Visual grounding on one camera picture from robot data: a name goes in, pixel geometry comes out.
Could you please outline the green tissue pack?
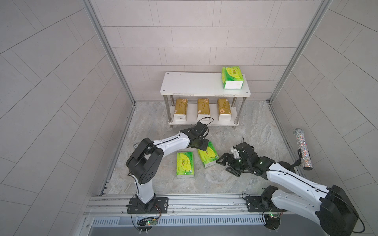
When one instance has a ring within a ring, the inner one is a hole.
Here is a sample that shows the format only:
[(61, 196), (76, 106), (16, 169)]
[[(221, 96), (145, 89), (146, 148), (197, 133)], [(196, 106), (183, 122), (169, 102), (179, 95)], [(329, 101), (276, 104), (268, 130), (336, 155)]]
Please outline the green tissue pack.
[(223, 67), (221, 79), (224, 89), (241, 89), (244, 83), (244, 77), (238, 66)]
[(197, 151), (204, 168), (215, 165), (219, 159), (219, 155), (211, 141), (209, 141), (206, 151), (199, 149)]
[(176, 176), (178, 179), (194, 177), (194, 154), (193, 152), (178, 152)]

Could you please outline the gold tissue pack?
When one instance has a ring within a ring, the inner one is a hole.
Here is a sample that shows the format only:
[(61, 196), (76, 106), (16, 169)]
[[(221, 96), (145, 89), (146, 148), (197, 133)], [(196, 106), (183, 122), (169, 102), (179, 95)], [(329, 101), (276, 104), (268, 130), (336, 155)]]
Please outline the gold tissue pack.
[(197, 120), (209, 121), (210, 120), (210, 103), (207, 98), (200, 98), (197, 101)]
[(186, 98), (178, 98), (176, 100), (176, 105), (175, 105), (175, 110), (174, 110), (174, 120), (186, 121), (187, 109), (188, 109), (188, 100)]
[(217, 101), (219, 121), (231, 121), (232, 113), (227, 98), (219, 98)]

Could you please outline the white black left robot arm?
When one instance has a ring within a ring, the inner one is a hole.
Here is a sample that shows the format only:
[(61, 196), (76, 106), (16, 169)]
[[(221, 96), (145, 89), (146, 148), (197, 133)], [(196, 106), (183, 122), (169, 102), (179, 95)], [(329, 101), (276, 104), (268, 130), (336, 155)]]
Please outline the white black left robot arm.
[(152, 179), (163, 158), (186, 148), (205, 151), (209, 143), (206, 139), (208, 133), (207, 125), (197, 122), (193, 127), (183, 129), (171, 137), (155, 141), (145, 138), (138, 144), (126, 166), (137, 187), (137, 200), (143, 207), (149, 208), (155, 203)]

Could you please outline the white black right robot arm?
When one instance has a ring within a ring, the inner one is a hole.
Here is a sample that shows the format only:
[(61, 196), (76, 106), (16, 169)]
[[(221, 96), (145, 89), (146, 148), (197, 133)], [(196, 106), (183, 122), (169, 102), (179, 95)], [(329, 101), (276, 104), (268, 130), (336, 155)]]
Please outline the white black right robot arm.
[(342, 188), (326, 187), (301, 177), (288, 169), (286, 162), (258, 156), (246, 142), (233, 147), (231, 153), (224, 153), (216, 162), (237, 177), (253, 174), (290, 190), (286, 193), (271, 185), (265, 188), (257, 201), (263, 213), (293, 212), (320, 225), (329, 236), (355, 233), (360, 216)]

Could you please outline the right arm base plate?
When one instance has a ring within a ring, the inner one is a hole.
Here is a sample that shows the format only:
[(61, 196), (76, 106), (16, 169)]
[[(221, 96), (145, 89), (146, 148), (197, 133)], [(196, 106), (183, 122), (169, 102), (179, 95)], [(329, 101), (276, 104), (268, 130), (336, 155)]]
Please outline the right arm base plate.
[(248, 212), (286, 212), (285, 209), (277, 208), (273, 202), (261, 196), (242, 196), (246, 201)]

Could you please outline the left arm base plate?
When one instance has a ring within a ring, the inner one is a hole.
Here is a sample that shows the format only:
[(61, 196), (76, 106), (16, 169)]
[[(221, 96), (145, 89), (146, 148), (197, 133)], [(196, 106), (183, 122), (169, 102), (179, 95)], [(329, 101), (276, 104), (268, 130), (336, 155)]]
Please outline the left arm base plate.
[(167, 213), (169, 198), (153, 197), (148, 203), (143, 203), (139, 198), (133, 197), (127, 205), (128, 214)]

